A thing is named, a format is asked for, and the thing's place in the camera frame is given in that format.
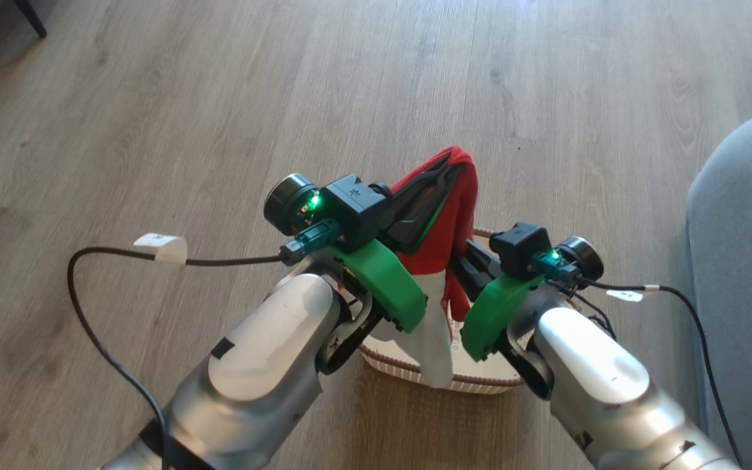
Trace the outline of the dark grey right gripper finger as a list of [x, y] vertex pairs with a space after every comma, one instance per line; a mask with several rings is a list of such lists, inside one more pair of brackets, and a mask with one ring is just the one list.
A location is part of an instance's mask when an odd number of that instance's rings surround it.
[[501, 276], [498, 260], [454, 260], [453, 272], [458, 283], [453, 307], [474, 302], [489, 283]]
[[488, 275], [502, 274], [498, 256], [495, 253], [491, 253], [488, 247], [484, 248], [474, 240], [468, 240], [466, 243], [465, 259], [478, 273]]

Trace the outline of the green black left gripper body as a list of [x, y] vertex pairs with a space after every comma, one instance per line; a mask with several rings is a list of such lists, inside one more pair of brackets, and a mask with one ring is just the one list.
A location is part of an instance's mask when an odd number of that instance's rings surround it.
[[317, 187], [302, 174], [281, 180], [264, 202], [263, 214], [291, 241], [281, 246], [283, 264], [330, 250], [400, 330], [413, 331], [426, 314], [426, 295], [380, 236], [393, 220], [393, 195], [381, 181], [366, 184], [356, 174]]

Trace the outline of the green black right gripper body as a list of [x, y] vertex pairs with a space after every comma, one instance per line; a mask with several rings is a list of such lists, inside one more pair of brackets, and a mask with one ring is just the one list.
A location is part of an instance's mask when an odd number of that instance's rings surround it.
[[553, 245], [547, 236], [492, 236], [502, 274], [471, 303], [463, 319], [463, 349], [475, 361], [501, 351], [537, 326], [553, 307], [604, 274], [603, 260], [581, 237]]

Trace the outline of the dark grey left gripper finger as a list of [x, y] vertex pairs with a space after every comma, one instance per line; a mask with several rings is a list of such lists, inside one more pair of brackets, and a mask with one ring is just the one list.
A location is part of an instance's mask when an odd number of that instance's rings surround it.
[[[465, 164], [454, 164], [453, 167], [456, 169], [456, 187]], [[441, 210], [436, 213], [394, 213], [393, 220], [385, 228], [385, 242], [389, 249], [398, 253], [417, 253]]]
[[393, 190], [394, 213], [436, 213], [447, 202], [456, 184], [451, 156], [436, 157], [417, 176]]

